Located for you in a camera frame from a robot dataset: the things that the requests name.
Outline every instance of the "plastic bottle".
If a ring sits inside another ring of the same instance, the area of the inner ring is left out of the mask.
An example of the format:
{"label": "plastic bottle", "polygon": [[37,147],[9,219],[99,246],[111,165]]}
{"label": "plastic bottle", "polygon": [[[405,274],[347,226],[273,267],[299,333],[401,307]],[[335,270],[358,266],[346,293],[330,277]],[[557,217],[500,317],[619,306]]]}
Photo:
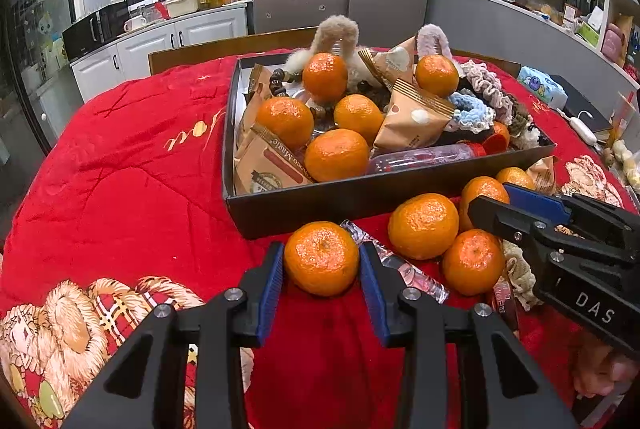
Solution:
{"label": "plastic bottle", "polygon": [[450,146],[433,146],[411,151],[381,154],[369,162],[367,174],[387,173],[402,169],[415,169],[431,165],[448,164],[459,160],[468,160],[486,153],[480,144],[451,144]]}

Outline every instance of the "kitchen counter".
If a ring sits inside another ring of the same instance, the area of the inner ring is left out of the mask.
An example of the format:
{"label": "kitchen counter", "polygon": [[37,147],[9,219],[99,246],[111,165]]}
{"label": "kitchen counter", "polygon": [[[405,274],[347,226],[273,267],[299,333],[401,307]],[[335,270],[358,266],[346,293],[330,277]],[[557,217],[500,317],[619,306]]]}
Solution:
{"label": "kitchen counter", "polygon": [[152,24],[149,24],[147,26],[143,26],[141,28],[138,28],[132,32],[129,32],[128,34],[122,34],[119,35],[115,40],[102,45],[100,48],[93,50],[92,52],[87,53],[86,55],[80,57],[79,59],[76,59],[75,61],[73,61],[71,63],[71,67],[77,65],[79,62],[82,62],[83,59],[85,59],[88,56],[92,56],[94,54],[99,53],[102,50],[105,50],[115,44],[118,44],[120,41],[123,41],[125,39],[129,39],[131,37],[135,37],[139,34],[145,33],[145,32],[149,32],[150,30],[153,30],[155,28],[159,28],[161,26],[165,26],[168,24],[174,24],[180,21],[183,21],[185,19],[189,19],[189,18],[194,18],[195,16],[204,16],[206,14],[213,14],[215,12],[220,12],[221,10],[228,10],[230,8],[246,8],[247,4],[252,2],[253,0],[242,0],[241,2],[235,2],[235,3],[229,3],[228,5],[223,5],[223,6],[219,6],[217,8],[209,8],[207,10],[199,10],[198,12],[192,12],[191,14],[185,14],[184,16],[178,16],[178,18],[171,18],[171,19],[162,19],[159,21],[155,21]]}

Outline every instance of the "tissue box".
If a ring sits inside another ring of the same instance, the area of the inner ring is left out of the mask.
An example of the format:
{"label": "tissue box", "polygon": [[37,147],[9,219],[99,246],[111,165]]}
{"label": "tissue box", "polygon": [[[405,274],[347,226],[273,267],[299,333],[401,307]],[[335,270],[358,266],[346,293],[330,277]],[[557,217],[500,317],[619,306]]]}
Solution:
{"label": "tissue box", "polygon": [[559,108],[562,110],[564,108],[566,93],[549,74],[523,66],[518,74],[518,82],[551,109]]}

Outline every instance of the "wooden chair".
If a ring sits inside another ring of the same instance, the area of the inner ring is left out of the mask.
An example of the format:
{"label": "wooden chair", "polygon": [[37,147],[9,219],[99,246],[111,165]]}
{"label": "wooden chair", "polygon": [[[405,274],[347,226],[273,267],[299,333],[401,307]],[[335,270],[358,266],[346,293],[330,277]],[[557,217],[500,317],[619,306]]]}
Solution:
{"label": "wooden chair", "polygon": [[[245,35],[193,46],[183,46],[172,50],[162,50],[149,54],[149,68],[151,75],[155,75],[175,66],[194,65],[228,55],[268,52],[277,48],[306,48],[313,41],[315,33],[316,28],[310,26],[308,28]],[[452,50],[452,52],[454,55],[473,57],[487,63],[493,63],[513,77],[517,77],[520,72],[520,64],[512,61],[463,50]]]}

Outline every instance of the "mandarin orange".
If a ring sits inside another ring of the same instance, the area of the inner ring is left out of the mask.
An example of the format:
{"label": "mandarin orange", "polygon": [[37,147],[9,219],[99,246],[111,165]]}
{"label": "mandarin orange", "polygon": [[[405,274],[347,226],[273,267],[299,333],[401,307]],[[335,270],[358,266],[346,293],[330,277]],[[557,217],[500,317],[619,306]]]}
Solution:
{"label": "mandarin orange", "polygon": [[369,163],[369,146],[360,133],[331,130],[316,137],[305,151],[305,167],[318,182],[361,176]]}
{"label": "mandarin orange", "polygon": [[504,186],[488,176],[478,176],[465,185],[460,195],[460,231],[468,231],[474,226],[469,219],[468,209],[471,200],[478,196],[488,196],[498,202],[509,203],[509,195]]}
{"label": "mandarin orange", "polygon": [[415,80],[420,88],[446,99],[458,88],[460,77],[450,59],[444,55],[431,54],[418,61]]}
{"label": "mandarin orange", "polygon": [[314,116],[306,104],[291,97],[274,97],[262,103],[255,122],[276,135],[287,148],[297,151],[311,138]]}
{"label": "mandarin orange", "polygon": [[311,294],[331,297],[351,285],[358,271],[358,246],[330,221],[313,221],[291,234],[284,268],[291,281]]}
{"label": "mandarin orange", "polygon": [[495,176],[495,179],[501,184],[510,183],[519,185],[532,191],[536,188],[533,183],[533,178],[519,167],[505,167]]}
{"label": "mandarin orange", "polygon": [[407,200],[391,214],[389,240],[402,255],[431,259],[449,249],[458,235],[458,211],[440,194],[421,194]]}
{"label": "mandarin orange", "polygon": [[339,128],[360,133],[368,144],[373,144],[385,117],[371,99],[353,94],[335,105],[334,120]]}
{"label": "mandarin orange", "polygon": [[319,53],[302,70],[302,85],[320,104],[338,101],[347,89],[347,65],[342,57]]}
{"label": "mandarin orange", "polygon": [[462,295],[489,292],[504,271],[504,254],[497,237],[480,229],[463,232],[442,258],[447,283]]}

